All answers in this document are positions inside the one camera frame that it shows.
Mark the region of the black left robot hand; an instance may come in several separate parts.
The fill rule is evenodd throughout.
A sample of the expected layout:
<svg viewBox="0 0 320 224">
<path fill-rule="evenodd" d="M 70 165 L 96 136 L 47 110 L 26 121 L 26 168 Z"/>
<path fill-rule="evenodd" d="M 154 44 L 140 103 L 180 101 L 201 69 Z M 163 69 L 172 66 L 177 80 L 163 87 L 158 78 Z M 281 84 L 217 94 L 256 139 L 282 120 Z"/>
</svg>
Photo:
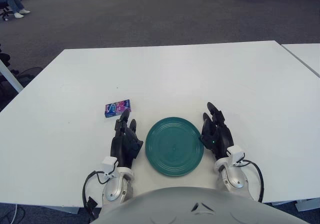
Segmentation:
<svg viewBox="0 0 320 224">
<path fill-rule="evenodd" d="M 136 134 L 137 122 L 132 119 L 129 126 L 130 111 L 126 109 L 116 120 L 115 136 L 111 142 L 110 156 L 117 158 L 118 167 L 132 168 L 133 160 L 137 158 L 143 141 Z"/>
</svg>

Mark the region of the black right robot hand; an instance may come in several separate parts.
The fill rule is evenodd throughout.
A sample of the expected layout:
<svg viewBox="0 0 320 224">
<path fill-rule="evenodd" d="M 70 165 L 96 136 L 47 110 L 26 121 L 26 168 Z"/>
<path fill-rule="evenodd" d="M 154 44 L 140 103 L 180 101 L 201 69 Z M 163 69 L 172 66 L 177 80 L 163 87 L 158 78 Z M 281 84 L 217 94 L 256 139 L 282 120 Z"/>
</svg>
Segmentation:
<svg viewBox="0 0 320 224">
<path fill-rule="evenodd" d="M 226 158 L 227 149 L 234 145 L 230 129 L 225 124 L 223 113 L 211 102 L 207 103 L 207 108 L 212 115 L 204 112 L 203 126 L 200 140 L 206 149 L 212 151 L 216 160 Z"/>
</svg>

